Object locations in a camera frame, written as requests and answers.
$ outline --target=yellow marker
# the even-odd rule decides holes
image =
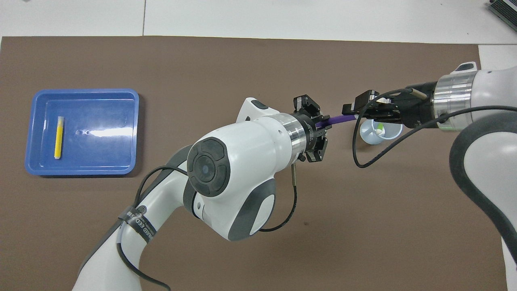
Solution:
[[[57,117],[57,129],[56,129],[56,147],[54,148],[54,159],[61,158],[61,145],[63,143],[63,122],[65,118],[63,116]]]

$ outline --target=black label band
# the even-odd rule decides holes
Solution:
[[[151,222],[132,206],[126,208],[118,218],[129,224],[147,243],[149,243],[156,234],[156,229]]]

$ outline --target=blue plastic tray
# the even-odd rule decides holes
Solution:
[[[34,175],[127,174],[136,161],[138,93],[132,89],[42,90],[36,93],[25,152]],[[60,159],[54,158],[63,116]]]

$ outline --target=cable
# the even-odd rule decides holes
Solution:
[[[180,169],[179,167],[175,167],[175,166],[160,166],[160,167],[157,167],[155,169],[153,169],[151,172],[149,172],[147,175],[145,175],[144,179],[142,180],[142,182],[140,183],[140,186],[138,187],[138,190],[136,191],[136,196],[134,198],[134,202],[132,204],[132,206],[134,208],[136,208],[138,206],[138,204],[141,202],[140,200],[140,197],[141,197],[141,194],[142,194],[142,189],[144,188],[144,185],[145,185],[145,182],[147,182],[147,179],[149,179],[149,177],[151,177],[154,173],[156,173],[157,171],[159,170],[175,170],[175,171],[178,171],[184,175],[187,175],[187,172],[183,169]],[[142,271],[140,271],[137,267],[135,267],[129,260],[128,258],[126,257],[126,254],[124,254],[124,251],[122,250],[122,230],[124,230],[124,226],[126,225],[126,222],[125,221],[122,221],[121,225],[120,225],[120,229],[118,230],[118,235],[117,235],[117,252],[118,252],[118,256],[120,257],[120,259],[124,262],[124,264],[126,265],[126,267],[128,267],[133,273],[135,273],[136,275],[138,275],[139,277],[141,277],[142,279],[145,279],[151,283],[155,283],[157,285],[160,285],[162,286],[163,288],[167,289],[168,291],[171,291],[171,288],[161,282],[161,281],[158,281],[152,277],[149,277],[148,275],[144,274]]]
[[[361,164],[357,160],[356,140],[357,140],[357,131],[358,131],[358,128],[359,128],[359,123],[360,123],[360,120],[361,120],[362,116],[364,115],[364,113],[366,112],[368,107],[373,102],[379,100],[380,98],[382,98],[382,97],[384,97],[386,95],[392,95],[392,94],[395,94],[395,93],[405,92],[403,90],[407,90],[407,89],[398,89],[398,90],[390,91],[390,92],[387,92],[387,93],[384,93],[384,94],[381,94],[381,95],[377,96],[373,100],[369,101],[366,104],[366,106],[359,113],[359,116],[357,117],[357,122],[356,122],[356,125],[355,125],[355,128],[354,128],[354,135],[352,137],[352,155],[354,157],[354,163],[356,164],[357,167],[359,167],[359,168],[366,168],[366,167],[372,165],[374,162],[376,162],[378,159],[380,159],[383,155],[385,155],[387,152],[389,152],[391,149],[393,149],[397,144],[401,143],[404,139],[408,138],[409,136],[413,135],[414,133],[418,132],[419,130],[421,130],[423,128],[427,128],[427,127],[429,127],[429,126],[431,126],[433,124],[436,124],[437,122],[444,122],[447,119],[449,119],[451,117],[454,117],[456,115],[465,114],[465,113],[469,113],[469,112],[475,112],[475,111],[482,111],[482,110],[508,110],[508,111],[517,112],[517,107],[502,106],[502,105],[490,105],[490,106],[478,106],[478,107],[466,108],[466,109],[455,111],[453,113],[443,114],[443,115],[441,115],[438,118],[435,118],[433,120],[427,121],[427,122],[425,122],[425,123],[423,123],[423,124],[413,128],[410,132],[406,133],[405,135],[403,135],[402,137],[400,137],[396,141],[394,141],[392,144],[387,146],[378,155],[373,157],[373,159],[371,159],[369,162],[367,162],[366,164]]]
[[[261,228],[259,231],[262,232],[270,232],[275,231],[279,229],[280,227],[284,226],[289,220],[291,220],[291,217],[293,217],[294,211],[296,210],[296,201],[298,200],[298,192],[296,191],[296,164],[291,164],[291,178],[293,179],[293,191],[294,191],[294,199],[293,199],[293,207],[291,208],[291,212],[287,216],[287,218],[279,225],[272,227],[272,228]]]
[[[131,270],[133,271],[133,273],[137,274],[139,277],[141,277],[142,279],[145,279],[151,283],[155,283],[157,285],[160,285],[162,286],[163,288],[167,289],[168,291],[171,291],[171,288],[161,282],[161,281],[158,281],[154,278],[151,278],[149,277],[148,275],[144,274],[142,271],[140,271],[137,267],[135,267],[129,260],[128,258],[126,257],[126,255],[124,254],[123,250],[122,250],[122,231],[124,230],[124,226],[126,225],[126,222],[125,221],[122,221],[122,224],[120,225],[120,229],[118,230],[118,235],[117,235],[117,252],[118,252],[118,255],[120,256],[120,258],[122,259],[122,261],[124,262],[124,264]]]
[[[176,170],[184,175],[187,175],[187,172],[185,170],[180,169],[179,167],[175,167],[175,166],[160,166],[160,167],[153,169],[151,172],[149,172],[147,175],[145,175],[144,179],[140,183],[140,186],[138,187],[138,190],[136,191],[136,196],[135,196],[134,202],[132,204],[132,206],[134,208],[136,208],[138,206],[138,204],[141,202],[140,195],[142,194],[142,189],[144,188],[145,182],[147,182],[147,179],[149,179],[149,177],[151,177],[154,173],[156,173],[159,170]]]

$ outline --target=purple marker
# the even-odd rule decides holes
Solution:
[[[355,120],[355,115],[339,115],[339,116],[336,116],[336,117],[331,117],[325,121],[321,121],[321,122],[318,122],[316,123],[316,128],[320,128],[320,127],[325,127],[325,126],[328,126],[328,125],[331,125],[331,124],[337,124],[337,123],[342,123],[342,122],[347,122],[347,121],[352,121],[352,120]]]

